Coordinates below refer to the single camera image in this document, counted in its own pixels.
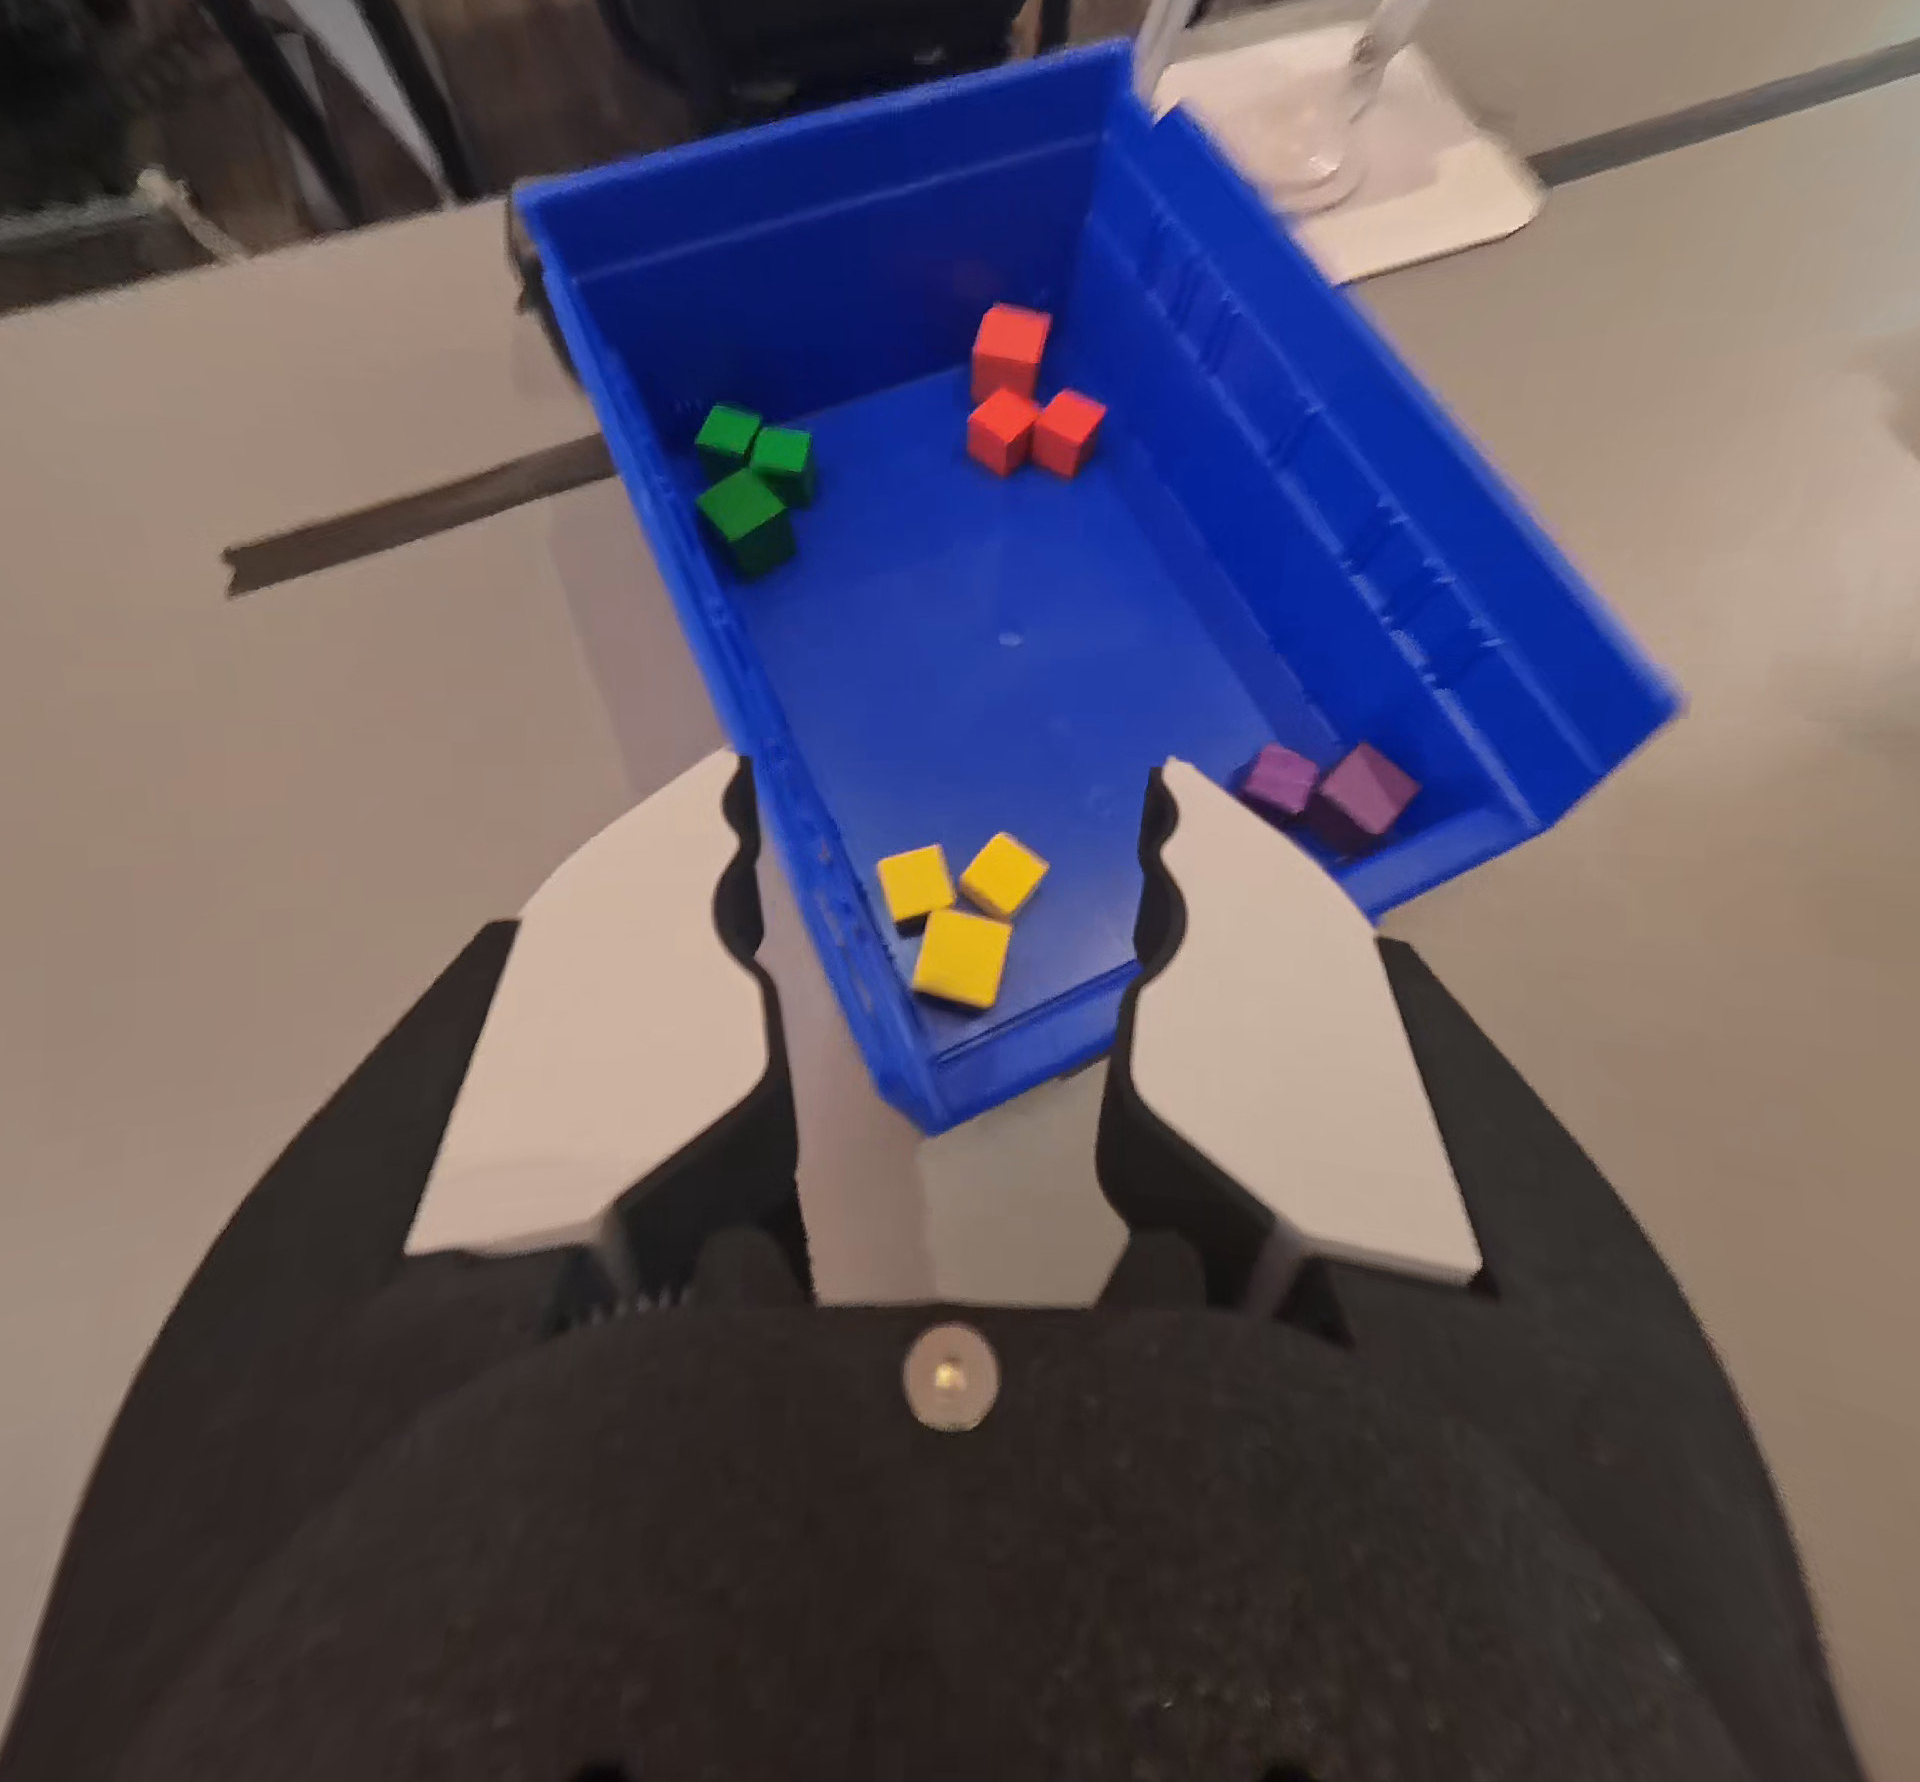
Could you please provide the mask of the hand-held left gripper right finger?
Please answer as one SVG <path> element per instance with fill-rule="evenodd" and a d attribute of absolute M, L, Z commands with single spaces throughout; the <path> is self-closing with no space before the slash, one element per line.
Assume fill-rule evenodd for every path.
<path fill-rule="evenodd" d="M 1310 1262 L 1483 1272 L 1373 922 L 1194 765 L 1148 778 L 1125 990 L 1125 1222 L 1216 1306 L 1272 1316 Z"/>

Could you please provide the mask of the white board stand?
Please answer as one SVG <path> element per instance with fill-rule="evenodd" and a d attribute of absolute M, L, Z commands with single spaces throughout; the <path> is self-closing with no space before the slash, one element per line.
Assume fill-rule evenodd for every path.
<path fill-rule="evenodd" d="M 1151 0 L 1139 105 L 1182 114 L 1334 285 L 1382 279 L 1519 235 L 1544 185 L 1482 128 L 1415 37 L 1434 0 L 1362 24 L 1180 49 L 1197 0 Z"/>

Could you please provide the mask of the black tripod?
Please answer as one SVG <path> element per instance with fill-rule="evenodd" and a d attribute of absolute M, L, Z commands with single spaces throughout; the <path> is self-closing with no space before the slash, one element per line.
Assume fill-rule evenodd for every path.
<path fill-rule="evenodd" d="M 194 0 L 230 43 L 295 151 L 295 173 L 335 225 L 370 214 L 324 114 L 319 66 L 368 107 L 435 189 L 441 205 L 490 195 L 444 70 L 403 0 Z"/>

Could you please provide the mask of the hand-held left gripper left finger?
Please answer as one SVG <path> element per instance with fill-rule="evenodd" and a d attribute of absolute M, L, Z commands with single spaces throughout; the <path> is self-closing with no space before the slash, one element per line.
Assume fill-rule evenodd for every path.
<path fill-rule="evenodd" d="M 752 765 L 711 752 L 525 905 L 405 1251 L 694 1258 L 794 1203 Z"/>

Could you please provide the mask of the blue plastic bin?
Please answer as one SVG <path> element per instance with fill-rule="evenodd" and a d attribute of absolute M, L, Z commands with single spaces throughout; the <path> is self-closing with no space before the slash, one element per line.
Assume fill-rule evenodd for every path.
<path fill-rule="evenodd" d="M 1606 600 L 1182 114 L 1090 43 L 512 189 L 877 1095 L 942 1134 L 1113 1044 L 1148 772 L 1370 745 L 1422 794 L 1330 859 L 1382 917 L 1554 828 L 1684 710 Z M 983 312 L 1047 311 L 1090 464 L 966 455 Z M 711 403 L 815 442 L 798 555 L 708 545 Z M 1051 867 L 992 1011 L 911 990 L 877 859 Z M 958 908 L 983 915 L 958 896 Z"/>

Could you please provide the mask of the yellow cube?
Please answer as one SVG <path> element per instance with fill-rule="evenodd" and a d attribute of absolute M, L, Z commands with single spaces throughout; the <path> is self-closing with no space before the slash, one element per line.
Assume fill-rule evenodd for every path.
<path fill-rule="evenodd" d="M 958 894 L 977 912 L 1012 922 L 1036 896 L 1051 863 L 1012 833 L 996 833 L 958 880 Z"/>
<path fill-rule="evenodd" d="M 958 905 L 948 856 L 937 841 L 880 856 L 877 883 L 899 934 L 919 934 L 932 915 Z"/>
<path fill-rule="evenodd" d="M 958 905 L 928 912 L 919 934 L 911 990 L 966 1012 L 996 1008 L 1009 960 L 1012 922 Z"/>

